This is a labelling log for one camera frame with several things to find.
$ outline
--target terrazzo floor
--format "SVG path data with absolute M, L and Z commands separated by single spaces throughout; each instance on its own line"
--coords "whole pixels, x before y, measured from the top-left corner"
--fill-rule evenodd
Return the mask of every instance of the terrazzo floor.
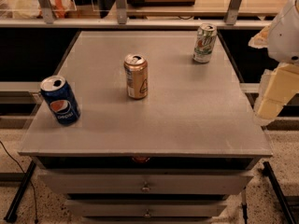
M 26 129 L 23 129 L 25 119 L 0 117 L 0 140 L 10 154 L 26 169 L 30 158 L 18 155 L 18 149 Z M 263 162 L 269 161 L 278 182 L 286 196 L 299 196 L 299 121 L 291 125 L 287 121 L 280 127 L 272 127 L 265 134 L 270 138 L 274 155 L 267 160 L 261 160 L 252 170 L 253 179 L 247 186 L 248 223 L 249 224 L 280 224 L 284 220 L 278 199 L 267 177 L 262 175 Z M 0 173 L 19 172 L 20 168 L 0 147 Z M 80 217 L 74 217 L 64 206 L 64 196 L 50 191 L 38 179 L 40 170 L 36 168 L 32 183 L 36 188 L 37 215 L 40 224 L 81 223 Z M 6 223 L 3 218 L 17 191 L 18 183 L 0 183 L 0 224 Z M 228 207 L 220 217 L 212 223 L 236 224 L 244 223 L 241 209 L 241 194 L 228 199 Z M 35 201 L 32 187 L 28 187 L 21 200 L 15 223 L 35 223 Z

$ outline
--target gray table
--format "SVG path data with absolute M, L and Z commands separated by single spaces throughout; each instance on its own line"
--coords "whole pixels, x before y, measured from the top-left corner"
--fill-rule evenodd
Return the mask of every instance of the gray table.
M 74 214 L 98 217 L 87 223 L 218 216 L 252 179 L 253 165 L 272 155 L 220 41 L 200 64 L 195 39 L 196 32 L 82 32 L 72 48 L 60 74 L 81 118 L 61 126 L 44 103 L 20 154 L 45 169 L 40 177 L 70 199 Z M 128 53 L 149 62 L 142 100 L 126 94 Z M 137 164 L 132 156 L 151 159 Z
M 60 72 L 81 106 L 63 127 L 43 104 L 23 139 L 30 156 L 270 156 L 219 40 L 192 60 L 196 32 L 82 32 Z M 126 94 L 123 59 L 149 62 L 149 96 Z

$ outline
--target cable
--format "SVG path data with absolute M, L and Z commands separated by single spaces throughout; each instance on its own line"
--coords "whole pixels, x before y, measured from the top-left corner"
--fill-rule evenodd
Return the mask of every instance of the cable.
M 6 147 L 4 146 L 4 144 L 2 143 L 1 140 L 0 140 L 0 144 L 1 144 L 1 146 L 3 147 L 3 150 L 8 154 L 8 156 L 9 156 L 12 160 L 14 160 L 14 161 L 18 164 L 18 166 L 20 167 L 21 171 L 25 174 L 25 171 L 22 169 L 22 167 L 21 167 L 21 165 L 19 164 L 19 162 L 16 161 L 16 160 L 9 154 L 9 152 L 7 151 Z M 36 189 L 35 189 L 35 186 L 34 186 L 34 184 L 32 183 L 31 180 L 30 180 L 30 184 L 31 184 L 32 189 L 33 189 L 33 191 L 34 191 L 35 210 L 36 210 L 35 224 L 37 224 L 37 223 L 38 223 L 38 218 L 37 218 L 37 198 L 36 198 Z

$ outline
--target table top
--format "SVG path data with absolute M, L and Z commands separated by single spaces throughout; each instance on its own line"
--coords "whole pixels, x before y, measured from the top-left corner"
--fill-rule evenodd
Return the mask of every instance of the table top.
M 29 156 L 271 156 L 217 39 L 209 63 L 192 59 L 196 32 L 81 32 L 60 74 L 81 117 L 65 127 L 45 103 L 22 140 Z M 123 59 L 149 62 L 149 95 L 127 96 Z
M 196 0 L 185 7 L 133 7 L 129 16 L 224 16 L 231 0 Z M 287 0 L 242 0 L 239 16 L 276 16 Z

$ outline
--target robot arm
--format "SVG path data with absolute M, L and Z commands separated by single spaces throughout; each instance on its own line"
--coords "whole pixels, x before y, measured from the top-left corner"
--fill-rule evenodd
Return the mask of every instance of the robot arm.
M 252 44 L 268 47 L 269 57 L 279 62 L 273 72 L 265 70 L 254 105 L 255 123 L 267 125 L 299 92 L 299 0 L 289 0 L 270 27 L 250 40 Z
M 299 64 L 299 0 L 289 0 L 274 18 L 267 40 L 269 57 Z

